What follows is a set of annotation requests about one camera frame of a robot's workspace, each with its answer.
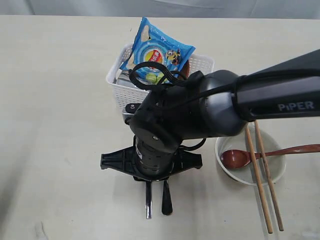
minion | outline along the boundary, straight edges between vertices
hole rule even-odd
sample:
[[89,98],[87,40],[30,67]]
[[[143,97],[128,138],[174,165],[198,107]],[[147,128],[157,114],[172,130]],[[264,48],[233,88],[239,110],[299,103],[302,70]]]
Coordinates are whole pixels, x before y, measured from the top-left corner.
[[171,61],[173,65],[178,65],[182,61],[180,49],[178,51],[169,50],[166,52],[165,57]]

snack bag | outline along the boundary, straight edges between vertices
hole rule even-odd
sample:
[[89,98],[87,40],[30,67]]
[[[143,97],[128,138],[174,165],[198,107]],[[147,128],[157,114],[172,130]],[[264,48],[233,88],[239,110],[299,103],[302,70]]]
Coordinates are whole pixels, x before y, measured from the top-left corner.
[[[167,36],[143,17],[131,55],[120,69],[130,70],[139,63],[151,61],[165,65],[169,71],[181,71],[195,49]],[[156,84],[163,76],[161,71],[152,67],[140,68],[136,73],[142,81],[151,84]]]

table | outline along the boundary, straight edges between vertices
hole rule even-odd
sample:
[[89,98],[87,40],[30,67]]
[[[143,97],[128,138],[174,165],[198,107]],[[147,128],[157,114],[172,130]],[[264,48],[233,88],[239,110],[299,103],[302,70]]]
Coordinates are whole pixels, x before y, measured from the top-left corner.
[[[239,75],[320,48],[319,20],[154,18],[168,35]],[[197,150],[203,167],[170,178],[173,215],[161,214],[162,183],[100,169],[101,153],[132,144],[105,76],[133,41],[139,18],[0,16],[0,239],[319,239],[318,154],[287,157],[275,184],[284,232],[268,235],[257,190],[228,178],[215,138]],[[318,118],[263,120],[282,147],[319,143]]]

white bowl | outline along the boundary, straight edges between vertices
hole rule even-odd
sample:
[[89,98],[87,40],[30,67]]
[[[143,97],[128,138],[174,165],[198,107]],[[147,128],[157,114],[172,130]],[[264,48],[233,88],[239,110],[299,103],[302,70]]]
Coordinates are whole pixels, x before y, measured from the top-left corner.
[[[256,134],[255,134],[254,127],[249,126],[249,130],[251,133],[251,138],[254,146],[258,146],[258,144],[256,145]],[[280,146],[277,144],[277,142],[269,134],[267,134],[263,130],[260,130],[260,132],[263,140],[264,151],[266,153],[281,149]],[[256,184],[252,163],[239,169],[226,169],[220,159],[220,156],[222,155],[222,153],[224,153],[227,150],[238,149],[238,150],[247,151],[246,142],[247,141],[246,141],[245,131],[243,131],[237,136],[218,137],[214,145],[215,158],[220,164],[223,171],[226,174],[228,174],[231,178],[246,185],[256,186],[257,184]],[[281,176],[285,172],[286,158],[284,155],[268,156],[267,160],[268,160],[269,170],[271,173],[272,182],[275,183],[281,178]],[[263,166],[263,161],[260,158],[257,162],[258,162],[258,166],[260,167],[260,176],[261,176],[262,185],[267,185],[268,182],[267,182],[266,173]]]

chopsticks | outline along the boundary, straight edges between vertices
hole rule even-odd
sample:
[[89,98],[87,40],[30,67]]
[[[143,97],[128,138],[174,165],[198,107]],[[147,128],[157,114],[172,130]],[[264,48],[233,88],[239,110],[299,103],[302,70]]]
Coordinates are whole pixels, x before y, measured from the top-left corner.
[[254,127],[255,127],[255,132],[256,132],[257,138],[258,138],[260,150],[261,150],[265,175],[266,175],[269,189],[270,189],[270,193],[271,193],[271,199],[272,199],[272,203],[273,203],[273,207],[274,207],[276,221],[278,223],[279,230],[283,231],[284,226],[283,226],[281,215],[280,215],[280,210],[279,210],[278,201],[277,201],[277,197],[276,197],[276,191],[274,189],[274,184],[272,183],[271,174],[270,174],[270,170],[269,170],[269,166],[268,166],[268,161],[266,158],[264,143],[262,141],[262,137],[261,137],[261,133],[260,133],[260,129],[259,129],[259,124],[258,124],[257,120],[254,121]]
[[265,195],[264,188],[262,187],[258,164],[257,164],[256,156],[255,156],[254,144],[252,142],[251,134],[250,134],[248,126],[245,128],[245,133],[246,133],[246,137],[247,137],[249,148],[250,148],[251,161],[252,161],[254,174],[255,174],[255,178],[256,178],[256,185],[257,185],[258,191],[259,191],[259,196],[260,196],[260,201],[261,201],[261,205],[262,205],[262,211],[263,211],[263,215],[264,215],[266,228],[268,230],[268,233],[272,234],[273,230],[272,230],[272,224],[271,224],[271,220],[270,220],[270,216],[269,216],[269,209],[268,209],[268,205],[267,205],[266,195]]

